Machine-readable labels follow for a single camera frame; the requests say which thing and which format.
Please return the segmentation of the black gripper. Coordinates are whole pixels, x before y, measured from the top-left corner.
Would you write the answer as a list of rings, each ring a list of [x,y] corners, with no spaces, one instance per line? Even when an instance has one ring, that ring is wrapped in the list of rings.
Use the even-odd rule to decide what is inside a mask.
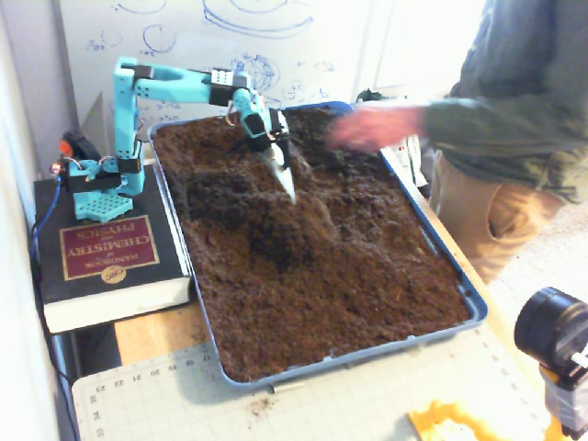
[[[270,108],[263,117],[260,114],[249,116],[249,149],[254,153],[262,152],[269,170],[295,204],[288,134],[288,123],[280,110]]]

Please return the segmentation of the person hand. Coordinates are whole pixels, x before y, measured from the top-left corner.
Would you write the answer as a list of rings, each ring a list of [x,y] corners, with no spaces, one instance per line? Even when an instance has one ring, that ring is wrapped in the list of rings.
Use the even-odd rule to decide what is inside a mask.
[[[424,130],[425,105],[359,107],[339,118],[326,137],[332,149],[375,153]]]

